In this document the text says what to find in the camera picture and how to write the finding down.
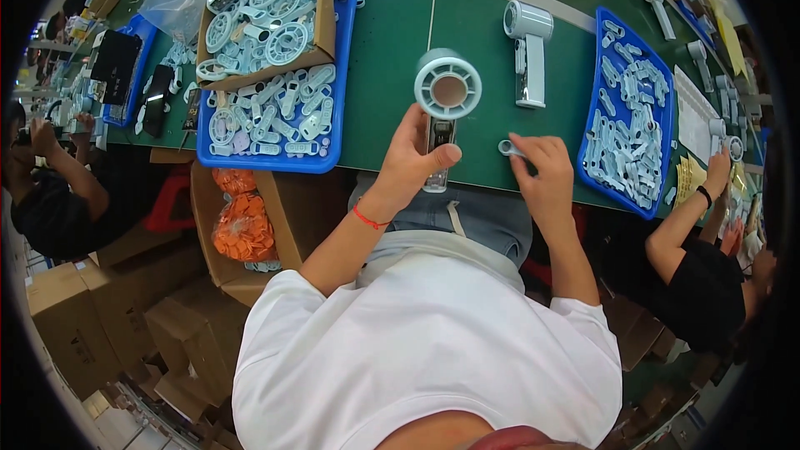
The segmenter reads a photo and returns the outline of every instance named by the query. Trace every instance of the person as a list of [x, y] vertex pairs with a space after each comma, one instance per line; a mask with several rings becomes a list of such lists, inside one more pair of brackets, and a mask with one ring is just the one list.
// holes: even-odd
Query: person
[[[657, 223], [632, 223], [610, 236], [602, 250], [602, 281], [649, 310], [695, 353], [723, 357], [734, 352], [745, 325], [752, 323], [772, 291], [777, 260], [763, 248], [745, 278], [736, 260], [741, 221], [720, 247], [730, 175], [727, 149], [712, 156], [702, 186]], [[707, 208], [714, 208], [700, 235], [690, 235]]]
[[[232, 396], [246, 450], [595, 448], [615, 423], [619, 351], [563, 141], [510, 135], [538, 170], [510, 157], [522, 198], [422, 193], [462, 156], [421, 154], [427, 121], [411, 105], [377, 178], [359, 176], [333, 233], [250, 311]], [[548, 308], [518, 273], [531, 216], [550, 248]]]
[[66, 20], [74, 15], [81, 15], [86, 0], [65, 0], [61, 10], [50, 17], [45, 25], [45, 38], [55, 40], [58, 33], [66, 26]]
[[[30, 122], [29, 144], [14, 139], [25, 124], [18, 101], [3, 113], [0, 173], [12, 199], [11, 220], [31, 248], [60, 260], [84, 257], [124, 235], [150, 212], [169, 174], [168, 166], [149, 163], [147, 147], [108, 145], [108, 153], [90, 157], [95, 121], [88, 114], [76, 118], [86, 132], [70, 135], [73, 157], [42, 118]], [[35, 170], [36, 156], [47, 168]]]

